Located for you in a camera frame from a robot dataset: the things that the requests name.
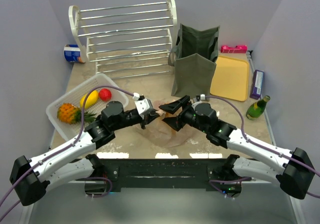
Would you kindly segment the green fabric grocery bag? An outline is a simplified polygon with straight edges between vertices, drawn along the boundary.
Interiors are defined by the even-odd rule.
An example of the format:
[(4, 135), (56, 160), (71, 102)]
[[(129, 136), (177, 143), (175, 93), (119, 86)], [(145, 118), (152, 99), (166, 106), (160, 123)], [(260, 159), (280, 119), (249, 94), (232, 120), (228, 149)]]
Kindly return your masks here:
[(167, 61), (169, 66), (174, 67), (173, 97), (210, 95), (219, 55), (219, 31), (219, 26), (198, 30), (180, 25), (176, 44)]

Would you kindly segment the banana print plastic bag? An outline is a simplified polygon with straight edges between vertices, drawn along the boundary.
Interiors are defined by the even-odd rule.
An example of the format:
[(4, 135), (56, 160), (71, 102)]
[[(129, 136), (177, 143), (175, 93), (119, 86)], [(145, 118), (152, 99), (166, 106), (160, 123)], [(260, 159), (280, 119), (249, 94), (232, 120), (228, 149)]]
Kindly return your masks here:
[(147, 144), (158, 148), (172, 149), (208, 142), (204, 133), (189, 125), (185, 125), (180, 131), (175, 131), (163, 122), (164, 118), (176, 117), (176, 114), (169, 114), (162, 110), (157, 113), (160, 114), (160, 117), (148, 124), (145, 129), (142, 129), (139, 125), (133, 128), (134, 132)]

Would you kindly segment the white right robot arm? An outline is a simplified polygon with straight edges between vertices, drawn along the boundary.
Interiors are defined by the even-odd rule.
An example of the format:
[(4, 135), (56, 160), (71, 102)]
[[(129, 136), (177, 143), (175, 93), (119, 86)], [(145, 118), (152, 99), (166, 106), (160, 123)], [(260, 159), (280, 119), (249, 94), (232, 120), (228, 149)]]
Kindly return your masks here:
[(177, 132), (189, 125), (203, 132), (212, 144), (250, 156), (252, 160), (232, 158), (230, 168), (239, 177), (238, 182), (255, 178), (274, 183), (289, 196), (300, 200), (309, 194), (311, 182), (319, 172), (303, 149), (289, 150), (247, 135), (243, 127), (237, 128), (221, 120), (205, 99), (202, 94), (196, 102), (191, 102), (186, 95), (160, 105), (160, 110), (171, 114), (163, 122)]

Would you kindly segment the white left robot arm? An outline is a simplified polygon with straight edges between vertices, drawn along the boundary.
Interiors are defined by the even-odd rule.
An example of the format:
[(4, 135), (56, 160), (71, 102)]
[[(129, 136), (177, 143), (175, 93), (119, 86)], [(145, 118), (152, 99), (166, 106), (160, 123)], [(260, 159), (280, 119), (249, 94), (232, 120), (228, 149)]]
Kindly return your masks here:
[(9, 180), (23, 206), (39, 201), (48, 191), (76, 179), (86, 179), (103, 171), (99, 158), (88, 154), (112, 141), (115, 131), (146, 125), (159, 117), (149, 99), (138, 100), (135, 108), (125, 111), (119, 101), (111, 101), (80, 133), (44, 154), (27, 159), (18, 157), (12, 167)]

